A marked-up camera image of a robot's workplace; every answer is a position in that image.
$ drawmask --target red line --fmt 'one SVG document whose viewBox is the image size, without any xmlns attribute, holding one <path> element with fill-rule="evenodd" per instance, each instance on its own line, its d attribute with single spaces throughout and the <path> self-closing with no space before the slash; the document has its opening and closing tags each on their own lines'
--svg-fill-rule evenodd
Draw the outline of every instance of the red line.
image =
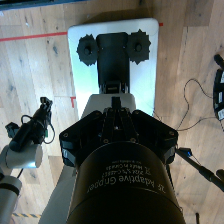
<svg viewBox="0 0 224 224">
<path fill-rule="evenodd" d="M 41 38 L 41 37 L 62 36 L 62 35 L 67 35 L 67 33 L 68 32 L 59 32 L 59 33 L 46 33 L 46 34 L 37 34 L 37 35 L 22 36 L 22 37 L 8 37 L 8 38 L 0 39 L 0 42 L 11 41 L 11 40 L 27 40 L 27 39 Z"/>
<path fill-rule="evenodd" d="M 76 97 L 75 96 L 72 96 L 70 98 L 71 98 L 71 101 L 72 101 L 72 108 L 74 108 L 75 107 L 74 100 L 76 99 Z"/>
</svg>

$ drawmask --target metal rod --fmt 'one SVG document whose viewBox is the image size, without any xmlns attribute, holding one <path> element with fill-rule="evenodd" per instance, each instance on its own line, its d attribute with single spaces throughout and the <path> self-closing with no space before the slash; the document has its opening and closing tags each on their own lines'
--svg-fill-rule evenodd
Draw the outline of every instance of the metal rod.
<svg viewBox="0 0 224 224">
<path fill-rule="evenodd" d="M 189 157 L 187 157 L 183 152 L 181 152 L 179 149 L 176 150 L 176 153 L 183 158 L 185 161 L 187 161 L 189 164 L 191 164 L 191 166 L 193 166 L 196 170 L 200 169 L 200 165 L 198 163 L 196 163 L 195 161 L 193 161 L 192 159 L 190 159 Z"/>
<path fill-rule="evenodd" d="M 218 188 L 220 188 L 224 192 L 224 182 L 220 180 L 218 177 L 214 175 L 210 170 L 205 168 L 204 166 L 199 165 L 198 163 L 194 162 L 192 159 L 187 157 L 183 152 L 179 149 L 176 149 L 176 153 L 182 157 L 185 161 L 187 161 L 190 165 L 192 165 L 199 173 L 208 181 L 215 184 Z"/>
</svg>

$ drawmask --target cable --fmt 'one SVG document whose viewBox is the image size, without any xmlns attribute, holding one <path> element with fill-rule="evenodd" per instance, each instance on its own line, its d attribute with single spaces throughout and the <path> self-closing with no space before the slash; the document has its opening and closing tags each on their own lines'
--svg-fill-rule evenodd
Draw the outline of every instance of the cable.
<svg viewBox="0 0 224 224">
<path fill-rule="evenodd" d="M 23 118 L 24 117 L 27 117 L 27 118 L 29 118 L 30 120 L 32 120 L 33 118 L 32 117 L 30 117 L 30 116 L 28 116 L 28 115 L 23 115 L 22 117 L 21 117 L 21 123 L 23 124 Z"/>
<path fill-rule="evenodd" d="M 177 129 L 177 131 L 186 131 L 186 130 L 189 130 L 189 129 L 191 129 L 191 128 L 193 128 L 194 126 L 196 126 L 198 123 L 200 123 L 201 121 L 203 121 L 203 120 L 207 120 L 207 119 L 211 119 L 211 118 L 216 118 L 216 117 L 205 117 L 205 118 L 201 118 L 199 121 L 197 121 L 194 125 L 192 125 L 192 126 L 190 126 L 190 127 L 188 127 L 188 128 L 184 128 L 184 129 L 180 129 L 180 130 L 178 130 Z"/>
<path fill-rule="evenodd" d="M 54 141 L 54 138 L 55 138 L 55 130 L 54 130 L 54 127 L 53 127 L 53 125 L 51 124 L 51 122 L 49 122 L 49 125 L 51 126 L 51 129 L 52 129 L 52 131 L 53 131 L 53 133 L 54 133 L 54 136 L 53 136 L 53 139 L 52 139 L 50 142 L 45 142 L 45 140 L 44 140 L 44 143 L 45 143 L 45 144 L 50 144 L 50 143 L 52 143 L 52 142 Z"/>
<path fill-rule="evenodd" d="M 23 172 L 23 169 L 21 169 L 21 171 L 19 172 L 19 175 L 17 176 L 18 179 L 20 178 L 22 172 Z"/>
<path fill-rule="evenodd" d="M 202 92 L 204 93 L 204 95 L 207 96 L 208 98 L 213 99 L 213 97 L 211 97 L 211 96 L 209 96 L 207 93 L 205 93 L 205 91 L 203 90 L 203 88 L 201 87 L 201 84 L 199 83 L 199 81 L 198 81 L 197 79 L 195 79 L 195 78 L 191 78 L 191 79 L 189 79 L 189 80 L 186 82 L 185 86 L 184 86 L 184 99 L 185 99 L 185 101 L 186 101 L 186 103 L 187 103 L 187 111 L 186 111 L 186 113 L 184 114 L 184 116 L 183 116 L 183 118 L 182 118 L 182 120 L 181 120 L 181 122 L 180 122 L 178 128 L 176 129 L 177 131 L 179 131 L 178 129 L 180 128 L 181 124 L 183 123 L 183 121 L 184 121 L 185 117 L 187 116 L 187 113 L 188 113 L 188 111 L 189 111 L 189 109 L 190 109 L 190 105 L 189 105 L 189 103 L 188 103 L 188 101 L 187 101 L 186 94 L 185 94 L 186 86 L 187 86 L 187 84 L 188 84 L 190 81 L 195 81 L 195 82 L 200 86 L 200 88 L 201 88 Z"/>
<path fill-rule="evenodd" d="M 36 119 L 33 119 L 33 118 L 30 117 L 29 115 L 23 115 L 23 116 L 21 117 L 21 122 L 22 122 L 22 124 L 24 123 L 24 122 L 23 122 L 23 118 L 24 118 L 24 117 L 27 117 L 27 118 L 29 118 L 30 120 L 34 120 L 34 121 L 38 122 L 39 124 L 41 124 L 41 125 L 43 126 L 43 124 L 42 124 L 40 121 L 38 121 L 38 120 L 36 120 Z M 49 122 L 49 125 L 51 126 L 51 129 L 52 129 L 52 131 L 53 131 L 53 133 L 54 133 L 54 136 L 53 136 L 53 139 L 52 139 L 50 142 L 45 142 L 45 140 L 44 140 L 43 142 L 44 142 L 45 144 L 50 144 L 50 143 L 52 143 L 52 142 L 54 141 L 54 138 L 55 138 L 54 127 L 53 127 L 53 125 L 51 124 L 51 122 L 50 122 L 49 120 L 48 120 L 48 122 Z"/>
<path fill-rule="evenodd" d="M 199 161 L 196 159 L 196 157 L 192 154 L 192 156 L 195 158 L 195 160 L 197 161 L 197 163 L 201 166 L 201 163 L 199 163 Z"/>
</svg>

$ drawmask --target wooden floor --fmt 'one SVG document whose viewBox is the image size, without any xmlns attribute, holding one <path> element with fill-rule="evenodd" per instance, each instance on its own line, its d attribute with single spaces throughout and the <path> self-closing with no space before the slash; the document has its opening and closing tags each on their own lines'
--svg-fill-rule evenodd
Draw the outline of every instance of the wooden floor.
<svg viewBox="0 0 224 224">
<path fill-rule="evenodd" d="M 77 24 L 145 17 L 163 23 L 159 32 L 155 111 L 164 123 L 178 128 L 187 109 L 183 88 L 190 78 L 198 79 L 205 92 L 212 95 L 218 69 L 213 56 L 224 56 L 223 0 L 94 0 L 3 11 L 0 38 L 65 32 Z M 39 107 L 40 96 L 54 101 L 52 123 L 56 138 L 51 145 L 43 145 L 41 167 L 22 174 L 23 188 L 15 213 L 42 214 L 63 166 L 58 134 L 78 118 L 70 99 L 75 96 L 75 88 L 65 35 L 0 42 L 0 149 L 9 142 L 4 126 L 11 121 L 20 124 L 22 114 L 32 115 Z M 200 118 L 214 117 L 212 100 L 196 83 L 189 83 L 186 97 L 190 110 L 180 129 Z M 218 120 L 208 119 L 179 132 L 178 145 L 191 148 L 201 164 L 216 172 L 224 168 L 223 137 Z M 187 224 L 196 223 L 196 212 L 203 224 L 224 223 L 221 190 L 178 156 L 171 172 Z M 39 221 L 13 219 L 23 224 Z"/>
</svg>

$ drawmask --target screw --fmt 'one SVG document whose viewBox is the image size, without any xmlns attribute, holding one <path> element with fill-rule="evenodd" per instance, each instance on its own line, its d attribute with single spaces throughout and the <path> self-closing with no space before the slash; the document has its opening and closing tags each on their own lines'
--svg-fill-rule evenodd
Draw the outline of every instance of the screw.
<svg viewBox="0 0 224 224">
<path fill-rule="evenodd" d="M 109 142 L 108 139 L 103 140 L 103 143 L 105 143 L 105 144 L 107 144 L 108 142 Z"/>
<path fill-rule="evenodd" d="M 86 47 L 84 49 L 84 53 L 85 53 L 85 55 L 90 55 L 92 53 L 90 47 Z"/>
<path fill-rule="evenodd" d="M 135 143 L 136 142 L 136 139 L 135 138 L 131 138 L 130 141 L 133 142 L 133 143 Z"/>
<path fill-rule="evenodd" d="M 136 44 L 135 45 L 135 51 L 140 52 L 142 50 L 142 45 L 141 44 Z"/>
</svg>

